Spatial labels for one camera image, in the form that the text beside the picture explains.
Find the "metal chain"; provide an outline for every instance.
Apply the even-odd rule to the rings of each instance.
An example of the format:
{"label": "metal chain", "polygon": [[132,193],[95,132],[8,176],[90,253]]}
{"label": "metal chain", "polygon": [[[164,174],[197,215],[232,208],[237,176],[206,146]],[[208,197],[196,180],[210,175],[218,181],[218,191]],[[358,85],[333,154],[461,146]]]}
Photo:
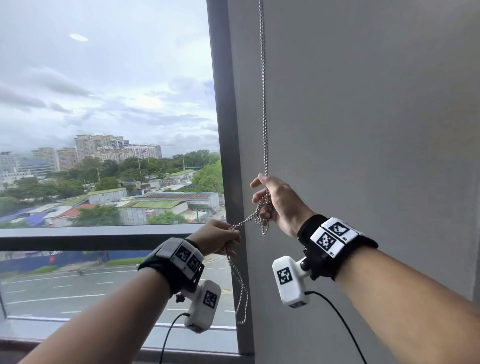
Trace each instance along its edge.
{"label": "metal chain", "polygon": [[[262,59],[261,67],[262,67],[262,110],[263,110],[263,137],[264,137],[264,174],[268,176],[268,134],[267,134],[267,107],[266,107],[266,98],[265,98],[265,33],[264,33],[264,2],[263,0],[258,1],[259,6],[259,21],[260,21],[260,55]],[[266,206],[268,211],[272,211],[274,209],[272,204],[272,197],[270,192],[266,190],[265,195],[257,204],[257,207],[251,215],[249,215],[245,220],[239,222],[238,224],[232,225],[231,229],[236,230],[240,226],[245,225],[247,222],[253,220],[256,224],[262,227],[262,235],[266,235],[269,227],[269,220],[260,217],[260,210],[262,207]],[[240,285],[240,298],[239,304],[235,309],[235,317],[238,318],[238,313],[240,307],[243,306],[243,319],[237,319],[237,324],[242,325],[245,323],[247,319],[247,307],[248,307],[248,290],[243,284],[243,278],[239,269],[232,263],[228,252],[225,249],[225,254],[228,259],[228,263],[230,264],[230,271],[232,273],[233,278],[238,282]],[[242,305],[242,299],[245,292],[245,304]]]}

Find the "sky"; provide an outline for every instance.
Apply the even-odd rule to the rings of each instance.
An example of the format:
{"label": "sky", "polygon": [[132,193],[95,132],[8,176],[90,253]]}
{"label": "sky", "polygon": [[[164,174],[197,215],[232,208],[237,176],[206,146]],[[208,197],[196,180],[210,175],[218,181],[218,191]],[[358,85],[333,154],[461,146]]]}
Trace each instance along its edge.
{"label": "sky", "polygon": [[78,134],[218,150],[206,1],[5,0],[0,151]]}

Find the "black cable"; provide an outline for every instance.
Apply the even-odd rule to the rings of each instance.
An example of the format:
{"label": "black cable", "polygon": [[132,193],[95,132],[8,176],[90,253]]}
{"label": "black cable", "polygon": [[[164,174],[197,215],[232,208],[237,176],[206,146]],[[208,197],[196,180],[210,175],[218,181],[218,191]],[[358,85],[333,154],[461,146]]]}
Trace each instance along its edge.
{"label": "black cable", "polygon": [[178,315],[175,320],[173,320],[172,324],[170,325],[170,328],[168,329],[167,331],[167,336],[165,336],[165,341],[163,342],[163,347],[162,347],[162,353],[160,354],[160,361],[158,362],[158,364],[162,364],[162,361],[163,361],[163,352],[165,351],[165,345],[167,344],[167,339],[168,339],[168,335],[170,333],[170,330],[172,330],[172,327],[173,327],[173,324],[175,324],[175,321],[177,321],[180,317],[182,316],[187,316],[189,317],[190,314],[184,312],[183,314],[180,314]]}
{"label": "black cable", "polygon": [[342,320],[343,324],[345,325],[345,327],[347,328],[348,330],[348,333],[350,334],[350,336],[352,337],[352,340],[353,340],[353,343],[355,344],[355,346],[357,347],[357,350],[359,351],[359,354],[363,360],[363,362],[365,364],[368,364],[367,361],[365,360],[365,357],[363,356],[361,350],[360,350],[360,346],[357,344],[357,341],[355,340],[355,337],[353,336],[352,332],[350,331],[350,328],[348,327],[347,323],[345,322],[345,320],[343,319],[342,315],[339,313],[339,311],[336,309],[335,306],[333,306],[333,303],[330,302],[330,300],[328,298],[326,298],[324,295],[322,295],[321,293],[318,293],[318,292],[315,292],[315,291],[306,291],[305,294],[316,294],[317,296],[320,296],[322,297],[325,301],[327,301],[330,306],[332,306],[332,308],[335,310],[336,314],[338,315],[338,317],[340,318],[340,320]]}

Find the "blue fence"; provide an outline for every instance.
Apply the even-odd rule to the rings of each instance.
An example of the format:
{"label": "blue fence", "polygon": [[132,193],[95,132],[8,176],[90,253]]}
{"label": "blue fence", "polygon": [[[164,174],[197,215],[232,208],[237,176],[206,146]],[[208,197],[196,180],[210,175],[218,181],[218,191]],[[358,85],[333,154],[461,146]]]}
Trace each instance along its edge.
{"label": "blue fence", "polygon": [[56,255],[32,256],[20,259],[8,259],[0,261],[0,274],[8,272],[26,273],[45,266],[64,267],[69,264],[91,262],[101,260],[106,263],[109,260],[140,258],[147,256],[150,250],[114,250],[101,252],[61,252]]}

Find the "forearm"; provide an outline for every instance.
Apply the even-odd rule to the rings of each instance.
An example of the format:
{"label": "forearm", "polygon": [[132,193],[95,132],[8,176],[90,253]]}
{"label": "forearm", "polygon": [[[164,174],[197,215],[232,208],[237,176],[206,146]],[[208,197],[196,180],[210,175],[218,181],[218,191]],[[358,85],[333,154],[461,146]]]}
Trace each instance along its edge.
{"label": "forearm", "polygon": [[131,363],[167,304],[163,276],[144,268],[118,291],[72,318],[21,364]]}
{"label": "forearm", "polygon": [[360,248],[336,282],[402,363],[479,363],[476,306],[374,249]]}

